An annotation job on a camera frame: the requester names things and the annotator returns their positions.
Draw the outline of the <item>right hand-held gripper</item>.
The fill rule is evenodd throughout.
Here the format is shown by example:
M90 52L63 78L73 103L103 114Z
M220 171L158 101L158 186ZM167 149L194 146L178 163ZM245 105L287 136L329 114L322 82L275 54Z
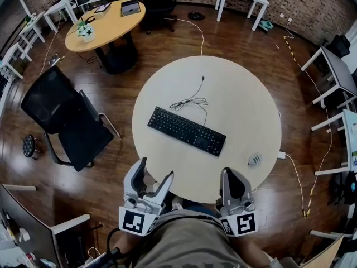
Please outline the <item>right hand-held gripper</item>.
M215 209L228 237L241 237L258 231L258 214L250 198L251 184L240 172L225 167L220 174L220 199Z

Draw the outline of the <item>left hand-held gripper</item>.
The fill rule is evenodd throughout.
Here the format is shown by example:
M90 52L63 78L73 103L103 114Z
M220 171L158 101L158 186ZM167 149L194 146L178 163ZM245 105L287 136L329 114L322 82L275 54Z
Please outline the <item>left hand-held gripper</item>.
M137 236L147 236L153 230L174 179L171 171L154 192L146 194L146 162L147 158L143 157L127 172L123 182L124 205L119 207L119 229Z

